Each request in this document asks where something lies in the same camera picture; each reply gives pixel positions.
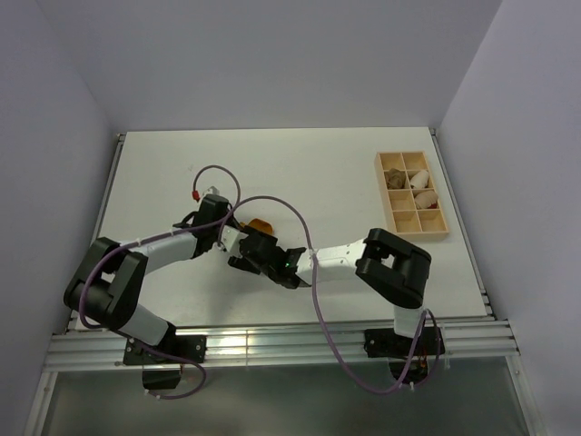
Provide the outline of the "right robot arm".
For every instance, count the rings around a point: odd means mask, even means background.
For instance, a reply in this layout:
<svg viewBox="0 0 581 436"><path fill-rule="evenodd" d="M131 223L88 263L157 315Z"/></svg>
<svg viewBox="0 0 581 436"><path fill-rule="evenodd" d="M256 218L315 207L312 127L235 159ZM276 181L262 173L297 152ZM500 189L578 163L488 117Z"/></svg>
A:
<svg viewBox="0 0 581 436"><path fill-rule="evenodd" d="M358 278L394 306L392 336L398 351L411 354L425 340L419 322L431 256L393 233L374 228L353 243L283 249L267 233L228 226L220 243L231 256L231 267L263 275L286 289Z"/></svg>

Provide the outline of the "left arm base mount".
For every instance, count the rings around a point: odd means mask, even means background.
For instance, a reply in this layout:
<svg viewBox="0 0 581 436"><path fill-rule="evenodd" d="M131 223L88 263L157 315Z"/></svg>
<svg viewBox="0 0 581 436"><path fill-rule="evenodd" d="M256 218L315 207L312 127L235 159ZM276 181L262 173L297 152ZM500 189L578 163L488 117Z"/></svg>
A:
<svg viewBox="0 0 581 436"><path fill-rule="evenodd" d="M142 385L151 395L162 399L180 399L200 391L207 381L202 367L207 349L205 335L177 335L162 340L157 346L146 345L134 338L125 344L122 363L142 368ZM187 365L201 375L197 385L184 393L172 393L182 381Z"/></svg>

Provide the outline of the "mustard striped sock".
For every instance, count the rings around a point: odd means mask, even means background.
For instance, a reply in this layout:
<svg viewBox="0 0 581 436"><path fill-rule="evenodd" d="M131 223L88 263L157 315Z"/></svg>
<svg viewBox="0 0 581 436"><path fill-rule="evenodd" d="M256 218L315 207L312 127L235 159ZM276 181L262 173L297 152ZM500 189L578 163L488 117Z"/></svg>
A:
<svg viewBox="0 0 581 436"><path fill-rule="evenodd" d="M253 219L249 220L247 223L240 222L240 226L242 228L249 227L249 228L252 228L256 231L268 234L270 236L274 235L274 230L273 230L272 225L266 221L263 221L262 219L259 219L259 218L253 218Z"/></svg>

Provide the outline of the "brown sock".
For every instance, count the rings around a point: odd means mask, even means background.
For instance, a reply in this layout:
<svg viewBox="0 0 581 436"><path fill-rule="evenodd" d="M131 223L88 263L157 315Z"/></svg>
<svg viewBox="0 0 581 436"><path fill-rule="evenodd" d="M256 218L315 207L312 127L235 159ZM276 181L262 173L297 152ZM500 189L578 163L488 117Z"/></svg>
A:
<svg viewBox="0 0 581 436"><path fill-rule="evenodd" d="M397 169L390 168L385 172L386 185L389 190L400 190L405 188L406 174Z"/></svg>

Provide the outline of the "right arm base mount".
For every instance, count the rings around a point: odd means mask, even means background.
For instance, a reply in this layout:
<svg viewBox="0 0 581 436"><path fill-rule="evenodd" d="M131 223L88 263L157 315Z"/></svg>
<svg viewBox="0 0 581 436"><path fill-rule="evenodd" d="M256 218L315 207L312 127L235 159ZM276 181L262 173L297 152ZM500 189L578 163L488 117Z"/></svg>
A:
<svg viewBox="0 0 581 436"><path fill-rule="evenodd" d="M387 358L391 375L398 379L403 373L412 339L399 336L393 328L364 331L364 351L371 359ZM429 376L428 359L439 358L446 351L441 330L425 327L419 336L404 383L423 382Z"/></svg>

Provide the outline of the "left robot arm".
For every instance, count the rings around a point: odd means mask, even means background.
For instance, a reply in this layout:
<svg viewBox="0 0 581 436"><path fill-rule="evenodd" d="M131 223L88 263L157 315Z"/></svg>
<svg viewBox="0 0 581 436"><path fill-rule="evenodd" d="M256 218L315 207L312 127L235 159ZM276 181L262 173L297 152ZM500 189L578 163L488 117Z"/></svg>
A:
<svg viewBox="0 0 581 436"><path fill-rule="evenodd" d="M199 209L189 213L168 233L138 243L96 239L64 291L64 304L92 327L106 328L144 344L144 352L155 362L173 356L181 361L202 362L204 344L176 334L176 327L139 304L147 274L173 263L195 259L218 242L222 219L230 202L207 194Z"/></svg>

